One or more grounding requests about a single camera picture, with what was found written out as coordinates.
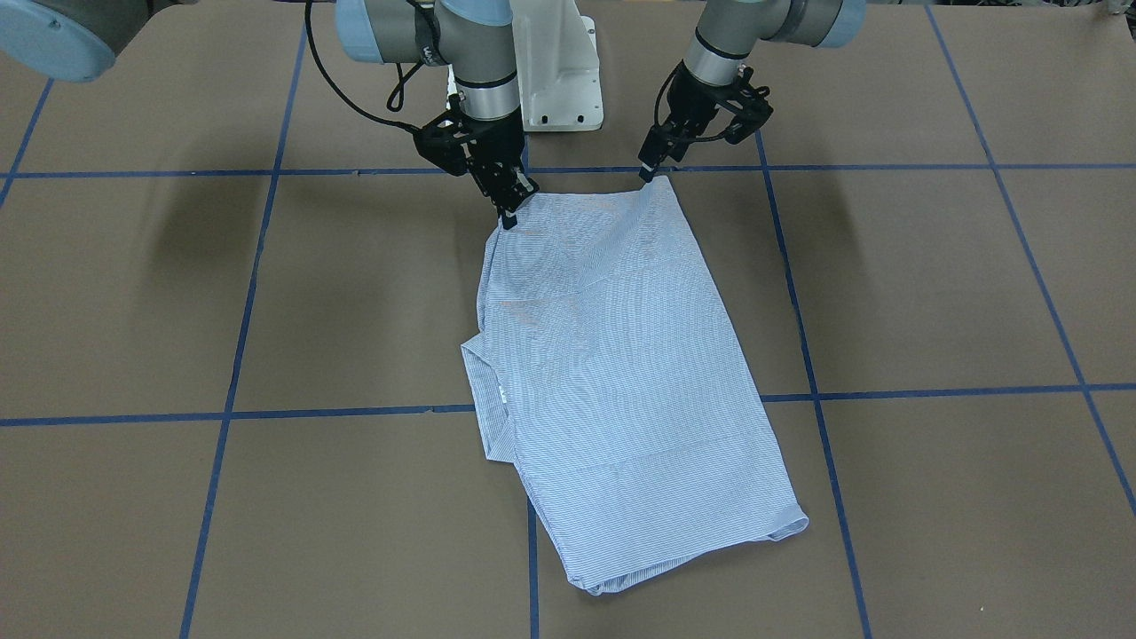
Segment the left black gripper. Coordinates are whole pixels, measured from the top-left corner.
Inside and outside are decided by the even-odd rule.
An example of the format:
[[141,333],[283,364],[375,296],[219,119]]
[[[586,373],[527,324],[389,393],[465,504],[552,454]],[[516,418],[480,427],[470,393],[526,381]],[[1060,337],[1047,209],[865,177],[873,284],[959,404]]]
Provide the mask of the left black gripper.
[[661,125],[648,130],[638,150],[638,179],[649,185],[662,161],[680,161],[684,151],[694,143],[722,141],[735,146],[738,133],[734,122],[728,122],[722,132],[715,135],[705,135],[705,128],[730,101],[737,80],[736,63],[717,64],[707,70],[690,63],[677,63],[661,88],[661,100],[666,101],[668,114],[661,118]]

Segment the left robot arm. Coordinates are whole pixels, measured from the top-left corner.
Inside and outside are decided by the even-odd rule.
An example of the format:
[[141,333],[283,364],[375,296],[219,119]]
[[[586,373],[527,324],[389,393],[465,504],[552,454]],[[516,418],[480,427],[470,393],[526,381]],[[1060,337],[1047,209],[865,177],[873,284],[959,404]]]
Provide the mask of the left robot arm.
[[638,151],[650,183],[665,161],[695,143],[738,146],[772,115],[769,89],[752,83],[746,58],[759,42],[840,48],[864,24],[864,1],[707,1],[690,48],[659,89]]

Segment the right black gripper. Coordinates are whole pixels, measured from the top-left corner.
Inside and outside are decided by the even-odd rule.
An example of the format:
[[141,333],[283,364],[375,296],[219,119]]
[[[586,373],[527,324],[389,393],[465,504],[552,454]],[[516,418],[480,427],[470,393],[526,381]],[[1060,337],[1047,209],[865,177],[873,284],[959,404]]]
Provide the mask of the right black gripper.
[[475,185],[491,200],[504,231],[513,229],[517,213],[540,192],[540,183],[527,177],[523,167],[526,146],[523,113],[510,113],[499,121],[478,121],[458,113],[467,133],[468,171]]

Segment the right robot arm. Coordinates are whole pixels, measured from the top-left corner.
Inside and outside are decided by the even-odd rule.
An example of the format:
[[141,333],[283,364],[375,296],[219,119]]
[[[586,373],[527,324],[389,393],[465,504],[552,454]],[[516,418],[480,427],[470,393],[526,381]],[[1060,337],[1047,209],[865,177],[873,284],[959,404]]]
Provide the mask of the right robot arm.
[[513,13],[507,1],[5,1],[5,161],[33,74],[52,80],[45,147],[31,169],[251,169],[268,159],[269,97],[284,89],[289,38],[329,81],[348,60],[383,64],[398,88],[452,77],[443,113],[381,113],[348,101],[401,161],[471,177],[511,229],[537,193]]

